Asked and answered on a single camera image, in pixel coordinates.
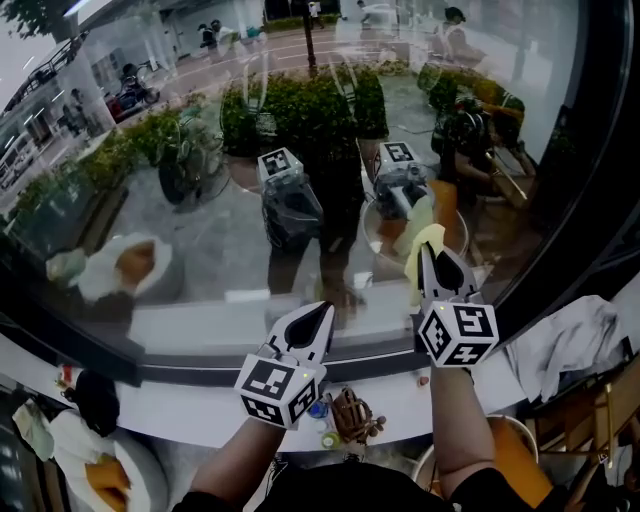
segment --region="towel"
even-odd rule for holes
[[[49,422],[36,403],[29,399],[13,415],[18,431],[38,458],[49,460],[53,455],[53,437],[49,433]]]
[[[558,391],[560,373],[608,361],[624,337],[613,304],[581,297],[507,346],[507,354],[530,402],[547,402]]]
[[[404,267],[404,275],[406,275],[411,282],[412,306],[420,305],[420,290],[418,288],[418,254],[420,254],[420,248],[427,242],[431,244],[431,248],[437,258],[442,252],[442,249],[444,249],[444,228],[440,224],[431,224],[431,226],[427,226],[413,239],[411,253],[407,259],[407,264]]]
[[[393,244],[393,250],[400,256],[408,256],[413,247],[413,241],[420,232],[433,224],[433,202],[429,196],[418,199],[407,215],[407,224],[402,234]]]

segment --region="motorcycle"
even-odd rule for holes
[[[135,75],[122,78],[120,92],[115,96],[107,94],[105,101],[113,119],[121,121],[133,109],[142,108],[144,105],[153,105],[160,99],[160,91],[149,87],[139,76],[139,68]]]

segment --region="white counter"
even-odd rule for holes
[[[61,402],[55,385],[58,370],[0,335],[0,373]],[[418,388],[429,369],[349,382],[374,415],[387,417],[385,431],[370,444],[407,439],[433,430],[429,386]],[[494,354],[473,371],[476,393],[486,413],[525,399],[506,356]],[[202,446],[222,446],[245,419],[238,395],[229,388],[144,382],[140,388],[117,384],[121,427],[135,432]],[[340,386],[329,387],[335,396]],[[284,438],[280,451],[321,450],[320,436],[308,415]]]

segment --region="black shirt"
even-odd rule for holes
[[[504,477],[494,469],[473,474],[455,491],[452,503],[464,511],[531,511]],[[542,505],[538,510],[548,507]],[[206,493],[191,492],[173,512],[232,512],[221,499]],[[450,512],[451,505],[423,491],[408,476],[398,471],[346,462],[310,470],[285,469],[271,491],[256,509],[259,512],[322,511],[367,512],[376,510],[415,510]]]

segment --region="forearm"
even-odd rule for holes
[[[192,491],[206,492],[242,509],[256,491],[286,430],[247,419],[211,460],[198,469]]]
[[[493,467],[493,435],[465,371],[432,366],[431,397],[433,445],[448,498],[473,473]]]
[[[536,175],[536,170],[533,167],[533,164],[531,163],[531,160],[529,160],[529,157],[527,155],[525,155],[524,153],[521,153],[520,151],[517,151],[512,154],[516,158],[516,160],[518,160],[518,162],[522,166],[522,170],[527,176]]]
[[[633,451],[640,449],[640,421],[634,416],[629,423],[629,431],[631,432],[631,443]]]
[[[578,484],[575,491],[573,491],[573,494],[569,498],[569,501],[567,501],[567,506],[577,505],[582,501],[582,498],[584,497],[584,493],[587,491],[587,488],[589,487],[589,483],[591,482],[593,475],[596,474],[597,469],[598,469],[597,464],[594,464],[589,468],[589,471],[587,471],[587,473],[582,477],[582,479],[580,480],[580,483]]]
[[[458,166],[458,172],[463,176],[467,176],[468,178],[482,181],[483,183],[491,183],[491,177],[487,173],[479,171],[472,165],[460,165]]]

